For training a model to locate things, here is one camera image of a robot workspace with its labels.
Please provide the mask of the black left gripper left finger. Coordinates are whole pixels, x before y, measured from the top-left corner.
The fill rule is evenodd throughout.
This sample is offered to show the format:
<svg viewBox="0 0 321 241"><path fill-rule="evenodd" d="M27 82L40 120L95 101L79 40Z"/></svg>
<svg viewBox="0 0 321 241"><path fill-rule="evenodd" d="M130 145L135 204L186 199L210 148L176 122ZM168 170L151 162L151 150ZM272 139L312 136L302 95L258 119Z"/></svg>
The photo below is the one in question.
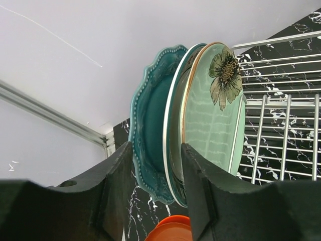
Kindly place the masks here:
<svg viewBox="0 0 321 241"><path fill-rule="evenodd" d="M1 240L121 240L132 156L126 142L56 187L2 179Z"/></svg>

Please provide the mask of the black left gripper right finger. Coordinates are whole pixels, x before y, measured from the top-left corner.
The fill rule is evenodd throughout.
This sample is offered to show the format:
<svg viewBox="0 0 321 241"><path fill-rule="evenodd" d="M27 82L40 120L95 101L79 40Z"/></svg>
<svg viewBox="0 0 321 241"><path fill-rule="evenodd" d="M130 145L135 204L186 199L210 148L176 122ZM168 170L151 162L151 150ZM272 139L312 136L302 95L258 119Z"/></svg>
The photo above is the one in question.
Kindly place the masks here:
<svg viewBox="0 0 321 241"><path fill-rule="evenodd" d="M181 145L193 240L320 240L320 182L251 184Z"/></svg>

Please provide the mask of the white plate green rim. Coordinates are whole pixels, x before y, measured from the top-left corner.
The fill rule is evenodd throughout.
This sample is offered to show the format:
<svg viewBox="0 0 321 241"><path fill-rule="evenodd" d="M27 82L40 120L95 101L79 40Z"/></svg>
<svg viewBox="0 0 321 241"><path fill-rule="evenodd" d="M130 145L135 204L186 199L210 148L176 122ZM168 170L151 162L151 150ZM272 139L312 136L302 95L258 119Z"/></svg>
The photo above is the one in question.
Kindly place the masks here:
<svg viewBox="0 0 321 241"><path fill-rule="evenodd" d="M171 80L163 122L163 161L170 192L175 202L186 208L186 191L181 159L180 112L192 65L205 43L193 45L182 57Z"/></svg>

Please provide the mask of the teal scalloped plate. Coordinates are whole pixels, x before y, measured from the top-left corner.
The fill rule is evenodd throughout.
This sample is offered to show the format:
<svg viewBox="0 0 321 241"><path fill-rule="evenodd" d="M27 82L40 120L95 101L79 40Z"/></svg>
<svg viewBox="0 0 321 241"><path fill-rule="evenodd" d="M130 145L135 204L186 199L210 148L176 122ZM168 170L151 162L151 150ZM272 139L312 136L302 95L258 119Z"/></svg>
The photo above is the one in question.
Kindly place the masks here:
<svg viewBox="0 0 321 241"><path fill-rule="evenodd" d="M167 47L144 68L130 106L130 130L135 177L153 201L171 204L174 198L163 160L163 123L168 93L176 69L187 52L184 45Z"/></svg>

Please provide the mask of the light green flower plate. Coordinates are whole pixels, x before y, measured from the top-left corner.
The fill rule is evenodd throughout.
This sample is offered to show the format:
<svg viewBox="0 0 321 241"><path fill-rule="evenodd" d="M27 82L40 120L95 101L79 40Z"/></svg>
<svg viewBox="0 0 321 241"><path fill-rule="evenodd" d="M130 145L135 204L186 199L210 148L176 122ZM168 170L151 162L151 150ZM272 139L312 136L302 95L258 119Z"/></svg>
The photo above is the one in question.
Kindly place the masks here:
<svg viewBox="0 0 321 241"><path fill-rule="evenodd" d="M180 135L206 160L237 175L245 132L245 96L234 53L207 44L192 64L180 110Z"/></svg>

